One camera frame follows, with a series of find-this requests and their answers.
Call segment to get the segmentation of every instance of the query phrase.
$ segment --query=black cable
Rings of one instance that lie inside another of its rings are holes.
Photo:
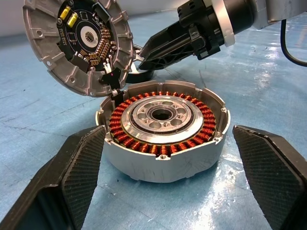
[[[303,66],[303,67],[307,67],[307,62],[296,59],[295,57],[293,57],[289,53],[289,51],[287,49],[287,46],[286,46],[286,24],[287,24],[287,20],[286,19],[282,20],[282,26],[281,26],[281,29],[280,29],[280,45],[282,47],[283,54],[285,55],[285,57],[289,61],[293,62],[294,64],[297,64],[297,65]]]

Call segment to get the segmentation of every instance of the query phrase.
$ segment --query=screw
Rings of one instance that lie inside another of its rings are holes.
[[[58,18],[58,25],[62,25],[63,21],[62,19]]]

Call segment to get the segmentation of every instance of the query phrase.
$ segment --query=robot end effector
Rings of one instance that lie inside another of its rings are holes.
[[[164,69],[190,55],[202,60],[251,26],[262,29],[305,11],[305,0],[189,0],[177,9],[179,21],[145,44],[139,68]]]

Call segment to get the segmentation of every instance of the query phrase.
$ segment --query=black circuit board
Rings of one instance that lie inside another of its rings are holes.
[[[61,20],[66,7],[70,8],[69,13]],[[78,18],[71,26],[69,23],[73,14],[77,14]],[[58,18],[58,46],[68,61],[84,72],[93,69],[91,67],[96,71],[105,70],[107,58],[112,67],[110,56],[114,57],[117,47],[109,26],[109,16],[98,4],[90,0],[65,1]]]

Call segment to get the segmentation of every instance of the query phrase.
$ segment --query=capacitor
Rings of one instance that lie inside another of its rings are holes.
[[[72,28],[73,25],[76,23],[77,19],[78,19],[78,14],[77,13],[73,13],[71,18],[69,18],[69,20],[67,22],[67,26]]]
[[[62,21],[64,21],[69,14],[69,11],[71,11],[71,8],[69,6],[66,6],[65,9],[62,11],[61,15],[59,16]]]

